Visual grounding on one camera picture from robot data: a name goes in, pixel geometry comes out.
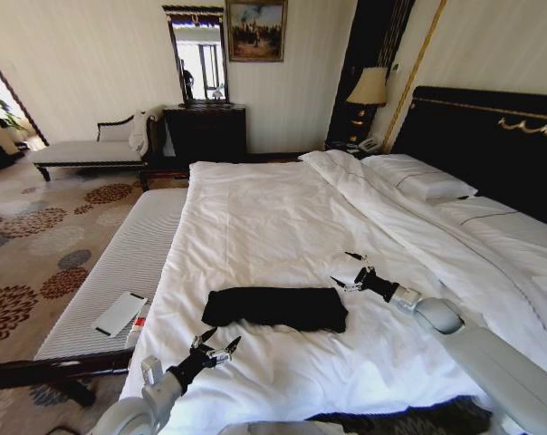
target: mirror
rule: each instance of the mirror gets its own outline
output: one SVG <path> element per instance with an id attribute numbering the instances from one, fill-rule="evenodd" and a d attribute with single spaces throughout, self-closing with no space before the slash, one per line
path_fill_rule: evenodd
<path id="1" fill-rule="evenodd" d="M 163 6 L 185 104 L 229 102 L 223 8 Z"/>

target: cream wallpaper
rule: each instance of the cream wallpaper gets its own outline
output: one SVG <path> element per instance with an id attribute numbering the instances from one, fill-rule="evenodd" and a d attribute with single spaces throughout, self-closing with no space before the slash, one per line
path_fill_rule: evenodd
<path id="1" fill-rule="evenodd" d="M 181 102 L 163 4 L 219 0 L 0 0 L 0 69 L 49 142 Z M 356 0 L 289 0 L 283 63 L 229 63 L 252 152 L 325 139 Z"/>
<path id="2" fill-rule="evenodd" d="M 440 0 L 417 0 L 388 81 L 389 103 L 370 134 L 384 138 Z M 448 0 L 389 138 L 420 84 L 547 93 L 547 0 Z"/>

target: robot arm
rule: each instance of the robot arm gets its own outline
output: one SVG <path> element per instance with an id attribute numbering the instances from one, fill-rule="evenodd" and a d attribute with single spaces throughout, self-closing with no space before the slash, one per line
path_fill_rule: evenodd
<path id="1" fill-rule="evenodd" d="M 102 414 L 88 435 L 155 435 L 163 429 L 173 405 L 187 392 L 193 379 L 205 368 L 231 361 L 241 337 L 223 349 L 213 349 L 205 341 L 216 329 L 196 336 L 189 356 L 180 365 L 169 367 L 165 374 L 157 358 L 146 358 L 141 364 L 145 380 L 142 397 L 128 397 L 116 402 Z"/>
<path id="2" fill-rule="evenodd" d="M 547 372 L 467 317 L 451 301 L 423 299 L 416 290 L 379 278 L 368 264 L 352 285 L 333 279 L 347 291 L 372 290 L 412 315 L 505 414 L 534 435 L 547 434 Z"/>

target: bench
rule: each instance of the bench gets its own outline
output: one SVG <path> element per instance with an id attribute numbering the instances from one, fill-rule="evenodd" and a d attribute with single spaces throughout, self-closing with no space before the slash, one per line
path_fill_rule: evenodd
<path id="1" fill-rule="evenodd" d="M 164 188 L 139 198 L 34 360 L 0 364 L 0 390 L 45 383 L 90 406 L 94 393 L 77 380 L 128 371 L 130 324 L 114 338 L 91 324 L 125 291 L 152 300 L 186 197 L 185 188 Z"/>
<path id="2" fill-rule="evenodd" d="M 30 154 L 30 160 L 50 181 L 50 167 L 145 168 L 156 160 L 165 143 L 163 107 L 138 112 L 126 120 L 99 122 L 96 140 L 57 142 Z"/>

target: lampshade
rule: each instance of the lampshade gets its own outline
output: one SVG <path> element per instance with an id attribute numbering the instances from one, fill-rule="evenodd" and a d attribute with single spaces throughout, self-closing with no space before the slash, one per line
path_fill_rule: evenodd
<path id="1" fill-rule="evenodd" d="M 386 104 L 386 68 L 364 68 L 358 84 L 347 102 L 356 104 Z"/>

